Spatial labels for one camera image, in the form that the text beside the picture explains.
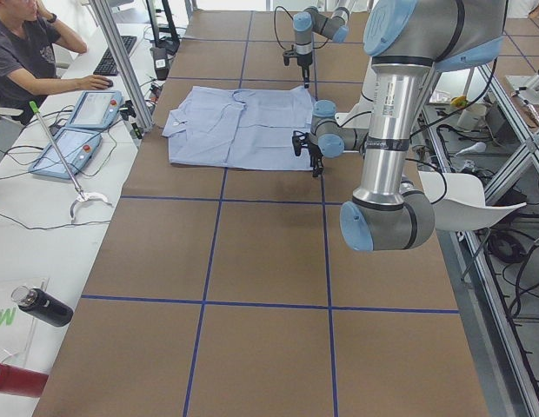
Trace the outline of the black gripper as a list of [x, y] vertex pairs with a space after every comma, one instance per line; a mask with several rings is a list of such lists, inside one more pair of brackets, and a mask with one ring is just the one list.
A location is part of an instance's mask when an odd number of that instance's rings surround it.
[[302, 69], [303, 87], [309, 87], [309, 67], [313, 63], [313, 51], [300, 53], [295, 49], [285, 50], [283, 52], [283, 64], [289, 66], [292, 60], [296, 60], [298, 66]]
[[310, 133], [294, 130], [292, 135], [292, 145], [297, 157], [301, 155], [303, 149], [308, 150], [312, 176], [319, 177], [324, 170], [323, 154], [319, 146], [311, 141]]

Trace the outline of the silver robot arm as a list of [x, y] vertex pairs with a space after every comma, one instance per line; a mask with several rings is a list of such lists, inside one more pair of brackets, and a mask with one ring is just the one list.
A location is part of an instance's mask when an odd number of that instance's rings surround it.
[[296, 153], [308, 150], [315, 175], [323, 158], [362, 154], [361, 183], [340, 210], [350, 248], [402, 250], [431, 236], [433, 206], [403, 173], [411, 130], [440, 74], [499, 55], [506, 10], [504, 1], [381, 1], [370, 12], [363, 34], [376, 74], [369, 127], [338, 123], [335, 104], [321, 100], [309, 132], [292, 136]]
[[339, 1], [331, 17], [326, 17], [317, 7], [310, 6], [292, 16], [294, 43], [283, 52], [283, 63], [289, 66], [291, 60], [302, 71], [303, 87], [310, 82], [310, 66], [314, 58], [313, 35], [323, 36], [326, 40], [342, 43], [349, 34], [348, 21], [356, 1]]

